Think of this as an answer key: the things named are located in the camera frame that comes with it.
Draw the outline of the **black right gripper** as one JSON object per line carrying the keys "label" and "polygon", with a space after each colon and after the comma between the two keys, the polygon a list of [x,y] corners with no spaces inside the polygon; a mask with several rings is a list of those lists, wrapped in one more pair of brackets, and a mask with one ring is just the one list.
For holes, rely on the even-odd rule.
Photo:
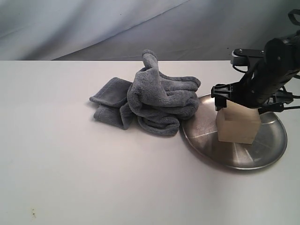
{"label": "black right gripper", "polygon": [[259,113],[282,112],[296,97],[284,85],[300,71],[299,37],[274,38],[267,42],[264,57],[246,66],[243,77],[211,89],[216,111],[227,107],[227,100],[257,109]]}

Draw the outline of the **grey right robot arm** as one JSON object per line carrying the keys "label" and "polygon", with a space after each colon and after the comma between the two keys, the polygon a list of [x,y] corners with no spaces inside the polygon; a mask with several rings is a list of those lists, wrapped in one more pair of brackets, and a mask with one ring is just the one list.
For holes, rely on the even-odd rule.
{"label": "grey right robot arm", "polygon": [[289,110],[285,105],[299,98],[288,92],[285,84],[300,77],[300,32],[274,38],[262,50],[235,49],[231,64],[236,71],[239,67],[247,70],[238,82],[212,87],[210,95],[217,111],[229,101],[260,114]]}

